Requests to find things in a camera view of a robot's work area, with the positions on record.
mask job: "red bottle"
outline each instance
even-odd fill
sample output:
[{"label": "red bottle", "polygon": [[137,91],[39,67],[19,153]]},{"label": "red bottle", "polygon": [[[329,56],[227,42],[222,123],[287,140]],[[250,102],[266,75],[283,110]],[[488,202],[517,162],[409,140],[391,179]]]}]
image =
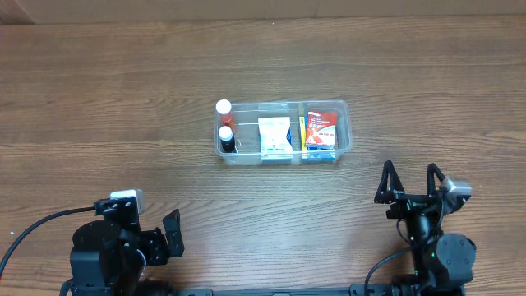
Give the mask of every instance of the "red bottle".
[{"label": "red bottle", "polygon": [[233,122],[232,104],[227,99],[222,99],[215,105],[215,110],[221,115],[223,125],[232,128],[232,131],[235,133],[236,127]]}]

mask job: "small bottle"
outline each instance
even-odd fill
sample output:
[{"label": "small bottle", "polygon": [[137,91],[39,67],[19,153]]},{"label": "small bottle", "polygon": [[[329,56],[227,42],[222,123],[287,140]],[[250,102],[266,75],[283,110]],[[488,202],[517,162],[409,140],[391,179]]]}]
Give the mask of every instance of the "small bottle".
[{"label": "small bottle", "polygon": [[221,127],[219,129],[219,139],[221,140],[221,147],[223,147],[224,152],[237,152],[236,141],[233,139],[233,132],[230,127]]},{"label": "small bottle", "polygon": [[222,99],[215,105],[215,110],[221,115],[223,125],[229,126],[233,132],[236,132],[236,127],[233,123],[232,104],[227,99]]}]

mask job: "clear plastic organizer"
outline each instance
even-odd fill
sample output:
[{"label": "clear plastic organizer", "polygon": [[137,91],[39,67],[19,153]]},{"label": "clear plastic organizer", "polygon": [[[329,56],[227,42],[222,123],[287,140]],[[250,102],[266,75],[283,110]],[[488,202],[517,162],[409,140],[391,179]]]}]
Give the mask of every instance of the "clear plastic organizer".
[{"label": "clear plastic organizer", "polygon": [[[337,114],[336,137],[334,149],[302,150],[299,118],[308,111],[331,112]],[[305,164],[313,162],[334,162],[344,153],[351,150],[353,134],[349,119],[348,105],[342,100],[319,100],[297,102],[265,102],[232,104],[232,115],[235,123],[235,141],[238,152],[225,153],[221,148],[218,130],[223,126],[221,117],[215,112],[214,144],[215,153],[223,157],[229,165],[258,164]],[[282,159],[268,160],[261,153],[259,118],[290,117],[290,136],[293,152],[283,152]]]}]

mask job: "white cap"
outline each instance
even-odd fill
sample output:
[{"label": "white cap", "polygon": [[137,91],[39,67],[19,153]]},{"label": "white cap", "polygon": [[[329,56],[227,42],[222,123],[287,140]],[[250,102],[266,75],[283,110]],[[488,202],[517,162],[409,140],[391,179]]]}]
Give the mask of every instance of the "white cap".
[{"label": "white cap", "polygon": [[221,127],[219,129],[219,138],[223,141],[230,141],[232,140],[232,128],[230,127]]},{"label": "white cap", "polygon": [[215,105],[215,110],[221,115],[226,115],[232,110],[232,104],[227,99],[222,99]]}]

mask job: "wooden table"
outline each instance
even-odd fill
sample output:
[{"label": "wooden table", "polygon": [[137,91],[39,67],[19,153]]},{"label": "wooden table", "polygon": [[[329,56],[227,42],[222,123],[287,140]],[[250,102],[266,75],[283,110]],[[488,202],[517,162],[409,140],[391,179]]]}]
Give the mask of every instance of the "wooden table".
[{"label": "wooden table", "polygon": [[[526,293],[523,16],[2,26],[0,45],[2,254],[41,217],[139,187],[143,229],[179,208],[186,245],[150,277],[344,287],[404,246],[372,202],[384,161],[411,193],[435,162],[474,188],[444,221],[478,246],[468,293]],[[212,138],[221,98],[345,99],[353,150],[337,164],[227,167]],[[0,295],[58,295],[72,235],[94,219],[35,230]],[[411,270],[405,257],[371,282]]]}]

